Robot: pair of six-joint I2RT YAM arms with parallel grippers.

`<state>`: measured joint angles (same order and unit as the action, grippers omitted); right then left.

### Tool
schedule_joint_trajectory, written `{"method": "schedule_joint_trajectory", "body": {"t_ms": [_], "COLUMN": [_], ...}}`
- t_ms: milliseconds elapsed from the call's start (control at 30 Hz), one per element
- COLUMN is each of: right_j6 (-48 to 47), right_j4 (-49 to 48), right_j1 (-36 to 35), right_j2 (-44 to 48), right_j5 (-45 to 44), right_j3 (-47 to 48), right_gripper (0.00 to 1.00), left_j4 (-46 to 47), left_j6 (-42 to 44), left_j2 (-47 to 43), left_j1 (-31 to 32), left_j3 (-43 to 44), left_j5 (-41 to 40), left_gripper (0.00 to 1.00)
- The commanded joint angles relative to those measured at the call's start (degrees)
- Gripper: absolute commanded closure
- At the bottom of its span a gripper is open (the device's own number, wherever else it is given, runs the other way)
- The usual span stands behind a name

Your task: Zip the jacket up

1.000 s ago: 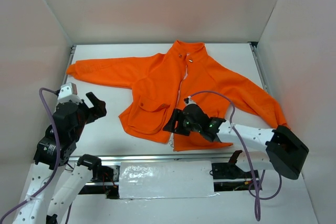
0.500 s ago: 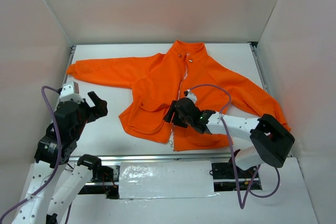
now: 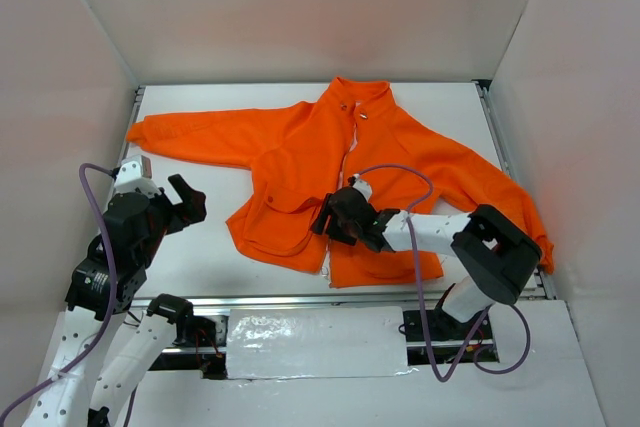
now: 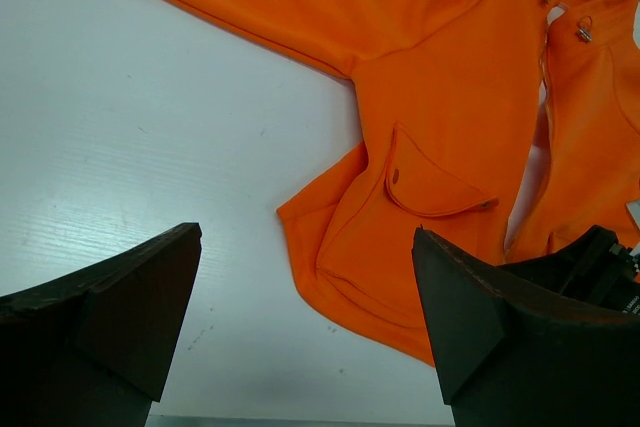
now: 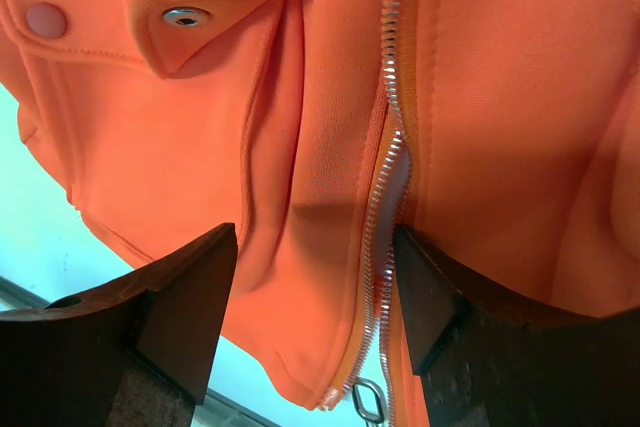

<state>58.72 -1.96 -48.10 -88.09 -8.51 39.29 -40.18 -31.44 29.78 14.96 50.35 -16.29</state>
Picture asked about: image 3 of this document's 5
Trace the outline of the orange zip-up jacket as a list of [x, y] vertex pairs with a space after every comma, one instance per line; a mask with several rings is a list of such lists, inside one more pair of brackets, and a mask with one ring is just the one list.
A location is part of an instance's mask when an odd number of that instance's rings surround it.
[[273, 109], [148, 114], [126, 139], [180, 161], [246, 169], [253, 191], [228, 219], [236, 249], [253, 260], [317, 274], [334, 288], [408, 284], [440, 278], [438, 257], [374, 253], [313, 234], [326, 194], [363, 172], [374, 205], [421, 214], [438, 202], [468, 212], [495, 206], [541, 248], [554, 269], [553, 245], [530, 195], [470, 147], [418, 121], [388, 81], [335, 78], [315, 100]]

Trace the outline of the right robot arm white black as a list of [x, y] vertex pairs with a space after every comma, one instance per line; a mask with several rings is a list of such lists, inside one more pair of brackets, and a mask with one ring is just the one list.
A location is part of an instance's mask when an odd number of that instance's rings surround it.
[[446, 338], [457, 338], [485, 309], [517, 303], [540, 263], [538, 245], [495, 207], [481, 204], [470, 213], [417, 214], [377, 210], [359, 188], [325, 196], [310, 230], [317, 235], [375, 253], [435, 253], [455, 257], [466, 270], [428, 316]]

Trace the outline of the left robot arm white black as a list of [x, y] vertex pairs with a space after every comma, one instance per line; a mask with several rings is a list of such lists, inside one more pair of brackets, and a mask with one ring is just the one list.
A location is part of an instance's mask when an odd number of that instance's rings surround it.
[[24, 396], [34, 402], [27, 426], [113, 426], [129, 419], [137, 388], [161, 351], [196, 333], [192, 303], [161, 294], [128, 343], [107, 357], [161, 242], [205, 220], [206, 196], [175, 174], [169, 182], [180, 201], [174, 204], [135, 162], [106, 170], [114, 195], [101, 209], [86, 177], [91, 167], [82, 164], [79, 177], [99, 233], [72, 272], [48, 376]]

